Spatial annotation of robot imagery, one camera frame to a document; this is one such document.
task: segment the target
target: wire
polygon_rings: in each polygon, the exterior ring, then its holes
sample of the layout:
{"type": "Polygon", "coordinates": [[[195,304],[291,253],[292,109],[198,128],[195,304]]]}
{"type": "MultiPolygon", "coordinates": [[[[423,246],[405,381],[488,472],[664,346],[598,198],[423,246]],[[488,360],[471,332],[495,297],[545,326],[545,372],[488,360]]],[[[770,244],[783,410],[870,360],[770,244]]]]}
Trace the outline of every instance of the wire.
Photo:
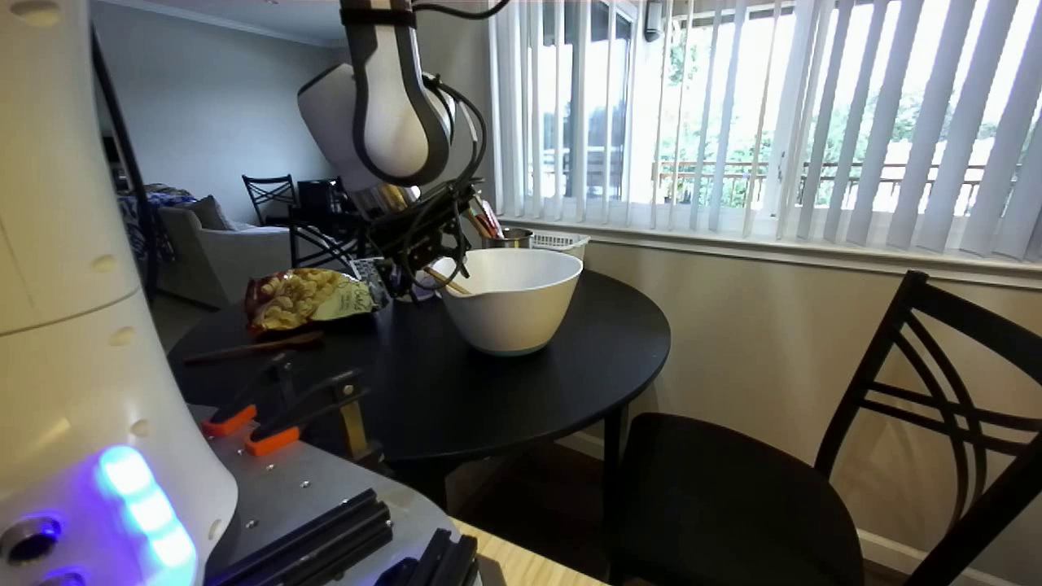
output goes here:
{"type": "Polygon", "coordinates": [[[458,18],[492,18],[498,8],[503,8],[512,0],[498,0],[492,8],[485,13],[465,13],[465,8],[452,8],[452,6],[444,6],[444,4],[415,4],[412,13],[420,8],[431,8],[431,13],[450,13],[450,16],[458,16],[458,18]]]}

